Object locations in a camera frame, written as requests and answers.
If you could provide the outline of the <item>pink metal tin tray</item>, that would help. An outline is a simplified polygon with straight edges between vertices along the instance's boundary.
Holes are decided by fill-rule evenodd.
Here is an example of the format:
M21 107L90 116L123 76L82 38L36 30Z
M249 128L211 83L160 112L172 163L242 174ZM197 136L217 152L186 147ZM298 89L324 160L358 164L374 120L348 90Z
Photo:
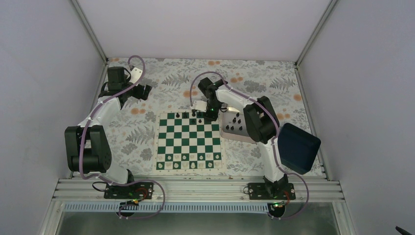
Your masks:
M228 106L224 112L220 113L220 120L221 137L233 141L255 143L248 134L243 112Z

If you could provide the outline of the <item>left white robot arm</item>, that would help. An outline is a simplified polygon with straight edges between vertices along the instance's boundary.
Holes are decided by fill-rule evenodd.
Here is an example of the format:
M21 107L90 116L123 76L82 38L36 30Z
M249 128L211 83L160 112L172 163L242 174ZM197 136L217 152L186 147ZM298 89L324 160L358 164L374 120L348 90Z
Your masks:
M130 97L146 100L152 88L138 84L143 70L136 67L111 67L107 75L108 82L103 85L90 114L77 126L65 130L67 162L70 171L82 173L85 179L98 177L116 184L117 192L123 198L130 198L137 186L129 170L112 162L106 133Z

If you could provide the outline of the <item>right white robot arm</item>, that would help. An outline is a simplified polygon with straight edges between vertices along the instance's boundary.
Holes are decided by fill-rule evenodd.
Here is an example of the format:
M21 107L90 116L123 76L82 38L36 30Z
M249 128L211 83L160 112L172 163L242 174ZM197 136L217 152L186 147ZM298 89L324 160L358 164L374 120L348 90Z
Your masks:
M207 77L199 82L198 88L207 98L207 104L193 108L203 111L204 119L216 121L223 103L235 105L243 112L247 133L257 143L264 161L265 193L270 199L278 199L288 186L288 177L281 167L277 145L279 124L269 98L249 97L230 88L223 80L213 83Z

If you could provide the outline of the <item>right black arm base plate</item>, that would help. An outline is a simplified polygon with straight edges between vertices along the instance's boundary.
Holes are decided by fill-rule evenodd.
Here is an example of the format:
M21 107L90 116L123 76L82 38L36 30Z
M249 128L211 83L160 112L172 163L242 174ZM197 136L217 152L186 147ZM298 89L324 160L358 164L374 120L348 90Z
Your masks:
M278 190L271 190L265 183L248 183L248 196L250 200L295 200L296 194L292 183L286 184Z

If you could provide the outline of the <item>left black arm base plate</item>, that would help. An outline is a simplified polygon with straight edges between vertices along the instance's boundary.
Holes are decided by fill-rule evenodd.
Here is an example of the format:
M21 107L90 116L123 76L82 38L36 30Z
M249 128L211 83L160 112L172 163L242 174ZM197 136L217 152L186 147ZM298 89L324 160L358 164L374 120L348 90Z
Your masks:
M104 191L105 199L142 200L152 199L154 184L141 182L130 186L107 185Z

